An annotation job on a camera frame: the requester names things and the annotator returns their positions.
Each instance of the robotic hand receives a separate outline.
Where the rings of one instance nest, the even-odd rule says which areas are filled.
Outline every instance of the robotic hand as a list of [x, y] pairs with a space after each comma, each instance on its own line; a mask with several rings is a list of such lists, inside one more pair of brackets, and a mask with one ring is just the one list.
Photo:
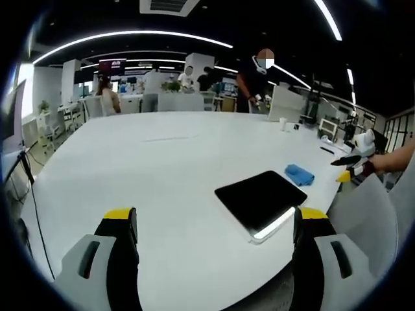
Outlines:
[[332, 162], [331, 165], [340, 166], [347, 165], [345, 172], [336, 179], [339, 183], [350, 181], [355, 176], [363, 174], [369, 176], [375, 172], [375, 167], [369, 158], [375, 154], [375, 134], [372, 130], [366, 133], [358, 134], [353, 137], [351, 143], [354, 149], [348, 157], [342, 157]]

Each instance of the person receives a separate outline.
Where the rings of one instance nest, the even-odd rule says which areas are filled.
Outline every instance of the person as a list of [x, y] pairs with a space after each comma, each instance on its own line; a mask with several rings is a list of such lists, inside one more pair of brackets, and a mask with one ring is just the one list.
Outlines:
[[158, 95], [161, 93], [163, 74], [158, 71], [158, 66], [153, 65], [153, 69], [143, 77], [144, 95], [142, 112], [155, 112], [158, 108]]
[[107, 115], [115, 115], [121, 112], [117, 93], [111, 90], [110, 79], [107, 76], [99, 78], [97, 96], [102, 96], [103, 108]]
[[390, 154], [374, 155], [369, 159], [376, 172], [401, 172], [406, 169], [415, 151], [415, 139]]
[[205, 74], [199, 76], [199, 78], [197, 79], [197, 82], [199, 83], [199, 91], [206, 92], [208, 89], [211, 88], [213, 84], [213, 79], [211, 77], [212, 71], [213, 70], [210, 67], [204, 68]]
[[274, 53], [261, 49], [257, 55], [242, 61], [236, 76], [238, 85], [237, 112], [249, 113], [249, 105], [257, 106], [257, 95], [264, 98], [268, 85], [267, 69], [274, 64]]
[[181, 85], [181, 90], [186, 93], [193, 90], [193, 85], [195, 82], [193, 81], [193, 67], [187, 66], [184, 70], [184, 73], [181, 73], [177, 81], [179, 81]]

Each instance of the man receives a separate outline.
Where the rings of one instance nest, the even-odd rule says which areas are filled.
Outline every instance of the man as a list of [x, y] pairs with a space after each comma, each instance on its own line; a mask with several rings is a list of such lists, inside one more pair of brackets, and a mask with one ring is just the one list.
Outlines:
[[141, 112], [155, 112], [163, 83], [163, 75], [158, 71], [158, 66], [153, 65], [153, 69], [144, 75], [143, 82], [144, 95]]
[[256, 56], [242, 62], [236, 76], [237, 112], [249, 113], [249, 105], [257, 106], [257, 95], [264, 98], [268, 84], [267, 69], [272, 65], [274, 65], [274, 53], [270, 49], [262, 49]]
[[184, 73], [180, 74], [178, 81], [181, 85], [181, 90], [184, 93], [188, 93], [188, 92], [192, 92], [193, 90], [193, 85], [195, 84], [195, 82], [193, 81], [193, 67], [192, 66], [187, 66], [186, 69], [184, 70]]
[[212, 68], [205, 67], [204, 68], [204, 75], [199, 76], [197, 82], [199, 83], [199, 91], [206, 92], [213, 84], [213, 79], [211, 77]]

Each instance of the pillar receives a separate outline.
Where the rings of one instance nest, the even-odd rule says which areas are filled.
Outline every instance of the pillar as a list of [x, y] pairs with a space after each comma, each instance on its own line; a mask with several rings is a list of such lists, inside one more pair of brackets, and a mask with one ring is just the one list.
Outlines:
[[62, 71], [62, 88], [61, 88], [61, 99], [62, 104], [68, 103], [73, 94], [73, 86], [75, 83], [75, 71], [80, 70], [80, 61], [79, 60], [70, 60], [64, 63], [64, 68]]
[[204, 74], [203, 69], [205, 67], [210, 67], [212, 69], [215, 67], [215, 57], [210, 56], [210, 55], [192, 53], [190, 55], [187, 55], [186, 57], [186, 64], [184, 67], [186, 68], [187, 66], [193, 67], [193, 79], [195, 80], [195, 83], [196, 83], [199, 76]]

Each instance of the monitor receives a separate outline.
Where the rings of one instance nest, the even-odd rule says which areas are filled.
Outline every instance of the monitor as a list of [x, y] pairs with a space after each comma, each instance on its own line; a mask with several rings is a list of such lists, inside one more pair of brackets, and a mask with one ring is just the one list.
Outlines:
[[21, 107], [26, 80], [20, 83], [1, 103], [1, 135], [3, 154], [23, 149]]

